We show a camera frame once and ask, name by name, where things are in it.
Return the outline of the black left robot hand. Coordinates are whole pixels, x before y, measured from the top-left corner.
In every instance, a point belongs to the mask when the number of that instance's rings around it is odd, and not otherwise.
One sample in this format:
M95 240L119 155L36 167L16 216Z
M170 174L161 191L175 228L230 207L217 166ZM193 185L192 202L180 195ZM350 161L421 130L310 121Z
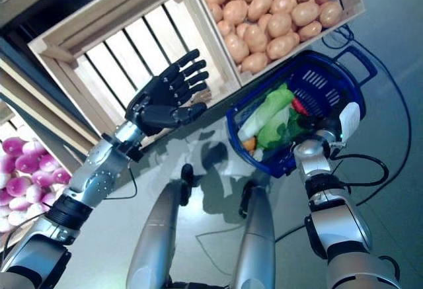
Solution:
M207 88L209 77L205 60L197 60L200 51L189 51L154 76L130 101L125 119L134 123L146 136L165 128L178 128L197 119L206 111L203 102L185 104Z

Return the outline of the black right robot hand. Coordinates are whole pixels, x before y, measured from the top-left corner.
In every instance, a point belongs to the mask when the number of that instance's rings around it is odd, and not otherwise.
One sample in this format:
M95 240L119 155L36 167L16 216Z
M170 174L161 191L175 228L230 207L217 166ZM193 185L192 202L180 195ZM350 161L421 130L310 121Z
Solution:
M300 116L297 123L328 143L345 143L358 129L360 120L359 104L349 102L335 104L328 116Z

